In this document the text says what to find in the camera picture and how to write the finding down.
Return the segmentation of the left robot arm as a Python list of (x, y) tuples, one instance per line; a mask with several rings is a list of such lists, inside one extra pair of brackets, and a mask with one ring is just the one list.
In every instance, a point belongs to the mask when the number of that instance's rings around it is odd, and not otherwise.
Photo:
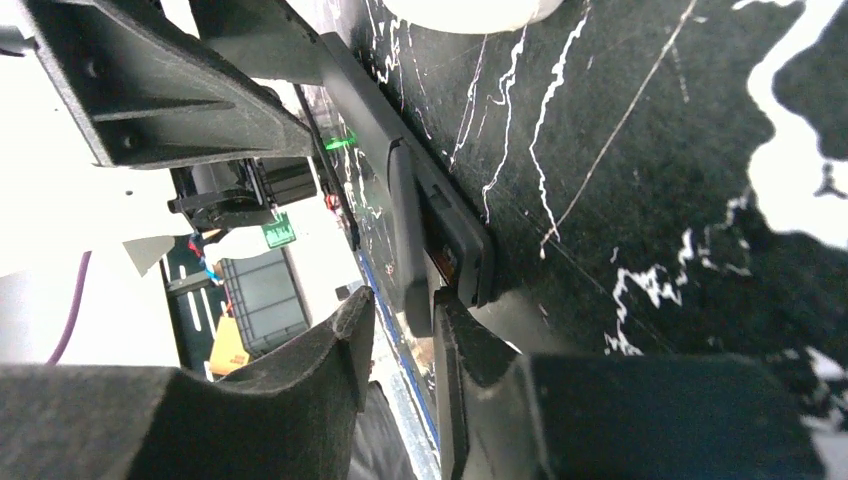
[(24, 1), (35, 54), (100, 167), (166, 170), (197, 230), (257, 226), (308, 197), (311, 128), (270, 79), (320, 83), (324, 48), (285, 1)]

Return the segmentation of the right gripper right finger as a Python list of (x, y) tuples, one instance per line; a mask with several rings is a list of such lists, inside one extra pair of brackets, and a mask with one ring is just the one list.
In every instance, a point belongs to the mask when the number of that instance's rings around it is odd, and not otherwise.
[(739, 356), (520, 353), (433, 296), (446, 479), (823, 479), (791, 397)]

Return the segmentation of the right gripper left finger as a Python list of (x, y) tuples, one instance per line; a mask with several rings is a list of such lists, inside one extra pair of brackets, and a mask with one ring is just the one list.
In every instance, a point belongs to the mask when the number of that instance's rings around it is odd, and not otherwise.
[(343, 479), (364, 409), (375, 296), (211, 382), (172, 367), (1, 371), (5, 479)]

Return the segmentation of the black remote control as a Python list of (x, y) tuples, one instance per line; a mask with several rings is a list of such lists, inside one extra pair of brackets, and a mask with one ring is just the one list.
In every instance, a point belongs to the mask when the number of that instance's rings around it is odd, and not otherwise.
[(323, 85), (389, 197), (395, 278), (404, 300), (427, 297), (427, 263), (447, 244), (458, 266), (455, 282), (446, 283), (465, 305), (485, 305), (493, 297), (489, 234), (342, 38), (329, 32), (321, 40)]

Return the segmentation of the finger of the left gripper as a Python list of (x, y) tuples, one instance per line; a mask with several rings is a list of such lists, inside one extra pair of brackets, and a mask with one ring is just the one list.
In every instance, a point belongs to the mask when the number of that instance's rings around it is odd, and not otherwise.
[(246, 75), (323, 84), (319, 34), (286, 1), (191, 0), (200, 40)]
[(145, 1), (23, 1), (35, 54), (102, 167), (311, 153), (309, 128)]

